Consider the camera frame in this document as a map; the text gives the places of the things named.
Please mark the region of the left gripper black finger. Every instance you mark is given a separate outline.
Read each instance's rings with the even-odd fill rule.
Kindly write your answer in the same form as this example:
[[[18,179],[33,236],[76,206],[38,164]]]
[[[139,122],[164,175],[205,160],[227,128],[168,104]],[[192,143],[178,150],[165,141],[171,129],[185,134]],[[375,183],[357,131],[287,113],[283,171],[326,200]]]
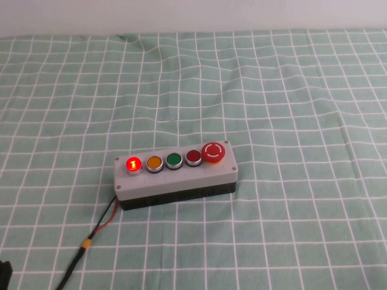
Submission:
[[[7,290],[11,279],[11,263],[0,261],[0,290]]]

